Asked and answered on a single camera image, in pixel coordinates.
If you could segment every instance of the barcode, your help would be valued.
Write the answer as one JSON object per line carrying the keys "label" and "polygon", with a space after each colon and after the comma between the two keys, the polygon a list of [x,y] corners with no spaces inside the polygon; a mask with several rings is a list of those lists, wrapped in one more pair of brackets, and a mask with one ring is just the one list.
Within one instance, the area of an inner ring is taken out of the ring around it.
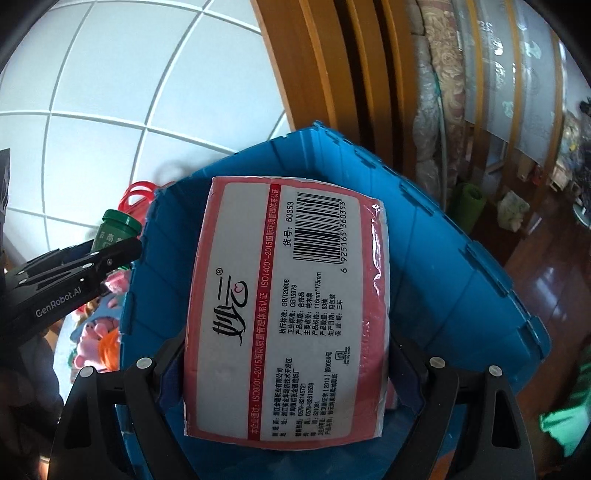
{"label": "barcode", "polygon": [[343,264],[339,199],[298,192],[294,227],[294,260]]}

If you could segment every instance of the green yoga mat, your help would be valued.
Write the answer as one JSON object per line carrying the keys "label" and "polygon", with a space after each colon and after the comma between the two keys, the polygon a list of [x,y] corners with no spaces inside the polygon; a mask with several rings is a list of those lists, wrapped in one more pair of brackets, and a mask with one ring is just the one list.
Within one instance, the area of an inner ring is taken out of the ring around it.
{"label": "green yoga mat", "polygon": [[447,215],[470,235],[485,205],[486,197],[480,188],[470,183],[460,183],[453,192]]}

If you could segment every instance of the product label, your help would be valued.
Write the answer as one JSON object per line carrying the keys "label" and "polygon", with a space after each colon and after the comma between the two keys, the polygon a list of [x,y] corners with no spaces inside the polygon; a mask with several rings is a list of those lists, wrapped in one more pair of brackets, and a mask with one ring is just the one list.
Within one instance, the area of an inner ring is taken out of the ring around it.
{"label": "product label", "polygon": [[199,432],[255,442],[352,432],[364,335],[360,203],[313,186],[223,189],[200,311]]}

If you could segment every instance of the pink tissue package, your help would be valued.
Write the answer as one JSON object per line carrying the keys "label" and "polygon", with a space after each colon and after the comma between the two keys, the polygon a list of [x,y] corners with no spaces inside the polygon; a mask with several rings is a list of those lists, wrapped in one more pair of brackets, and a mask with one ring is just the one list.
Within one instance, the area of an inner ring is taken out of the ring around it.
{"label": "pink tissue package", "polygon": [[388,269],[379,200],[304,179],[214,178],[187,319],[186,434],[276,450],[380,436]]}

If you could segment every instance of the white tiled ceiling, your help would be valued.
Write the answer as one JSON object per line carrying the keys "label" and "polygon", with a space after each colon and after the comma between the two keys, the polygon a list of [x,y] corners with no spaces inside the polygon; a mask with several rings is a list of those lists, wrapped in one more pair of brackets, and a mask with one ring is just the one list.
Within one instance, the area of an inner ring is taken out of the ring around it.
{"label": "white tiled ceiling", "polygon": [[165,184],[289,132],[250,0],[61,0],[0,76],[15,261],[91,238]]}
{"label": "white tiled ceiling", "polygon": [[117,208],[141,131],[52,116],[45,153],[45,213],[88,225]]}
{"label": "white tiled ceiling", "polygon": [[47,220],[47,238],[49,248],[65,248],[71,245],[81,244],[95,237],[98,228],[88,228],[85,225],[76,225],[61,220]]}
{"label": "white tiled ceiling", "polygon": [[241,150],[267,140],[282,110],[261,36],[203,16],[170,74],[152,125]]}
{"label": "white tiled ceiling", "polygon": [[225,156],[211,148],[148,132],[134,181],[151,179],[158,185],[166,185]]}
{"label": "white tiled ceiling", "polygon": [[143,123],[160,77],[196,15],[153,4],[96,4],[66,61],[53,109]]}
{"label": "white tiled ceiling", "polygon": [[50,11],[11,57],[0,89],[0,111],[48,110],[64,57],[89,4]]}
{"label": "white tiled ceiling", "polygon": [[209,9],[212,12],[235,18],[249,25],[257,25],[251,0],[216,0]]}

